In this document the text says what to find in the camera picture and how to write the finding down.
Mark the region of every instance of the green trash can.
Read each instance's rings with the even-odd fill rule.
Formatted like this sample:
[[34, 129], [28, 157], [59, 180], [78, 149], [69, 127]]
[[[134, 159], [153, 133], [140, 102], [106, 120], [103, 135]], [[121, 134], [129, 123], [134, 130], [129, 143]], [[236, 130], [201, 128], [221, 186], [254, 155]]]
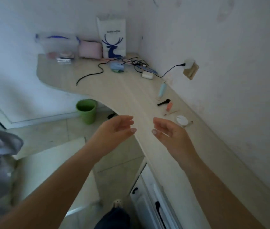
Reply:
[[76, 108], [85, 124], [91, 125], [95, 122], [97, 112], [97, 102], [95, 100], [80, 100], [77, 102]]

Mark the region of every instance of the baseboard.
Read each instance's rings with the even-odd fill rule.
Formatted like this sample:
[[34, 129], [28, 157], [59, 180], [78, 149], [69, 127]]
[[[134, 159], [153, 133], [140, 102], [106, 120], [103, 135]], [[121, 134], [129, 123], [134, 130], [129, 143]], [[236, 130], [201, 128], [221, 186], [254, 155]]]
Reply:
[[[111, 109], [106, 106], [97, 108], [97, 112], [105, 112], [105, 111], [111, 111]], [[50, 117], [43, 117], [43, 118], [38, 118], [38, 119], [33, 119], [33, 120], [28, 120], [28, 121], [20, 121], [20, 122], [11, 123], [9, 128], [20, 128], [20, 127], [25, 127], [29, 125], [37, 125], [37, 124], [46, 123], [46, 122], [74, 118], [78, 116], [79, 116], [78, 112], [71, 112], [71, 113], [66, 113], [66, 114], [50, 116]]]

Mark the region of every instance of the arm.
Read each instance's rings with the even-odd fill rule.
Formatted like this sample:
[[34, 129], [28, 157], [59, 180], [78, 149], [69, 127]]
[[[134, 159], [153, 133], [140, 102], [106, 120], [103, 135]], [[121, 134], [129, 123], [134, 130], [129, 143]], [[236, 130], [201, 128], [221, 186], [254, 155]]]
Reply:
[[132, 118], [104, 122], [82, 149], [0, 219], [0, 229], [58, 228], [95, 163], [136, 132]]
[[182, 127], [154, 118], [152, 133], [186, 173], [212, 229], [265, 228], [204, 164]]

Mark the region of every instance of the white charger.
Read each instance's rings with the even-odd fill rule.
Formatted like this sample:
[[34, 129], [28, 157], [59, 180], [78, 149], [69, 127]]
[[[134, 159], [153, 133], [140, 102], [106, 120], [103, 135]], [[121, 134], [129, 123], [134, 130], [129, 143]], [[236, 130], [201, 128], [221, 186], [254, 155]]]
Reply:
[[141, 74], [141, 77], [146, 78], [146, 79], [153, 79], [154, 74], [151, 72], [143, 71]]

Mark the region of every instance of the white paper bag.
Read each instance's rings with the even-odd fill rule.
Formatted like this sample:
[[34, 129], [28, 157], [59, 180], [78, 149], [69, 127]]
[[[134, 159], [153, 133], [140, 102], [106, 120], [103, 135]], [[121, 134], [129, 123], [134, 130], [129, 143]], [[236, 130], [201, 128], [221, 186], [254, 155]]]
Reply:
[[102, 40], [104, 58], [126, 56], [125, 19], [97, 18], [99, 37]]

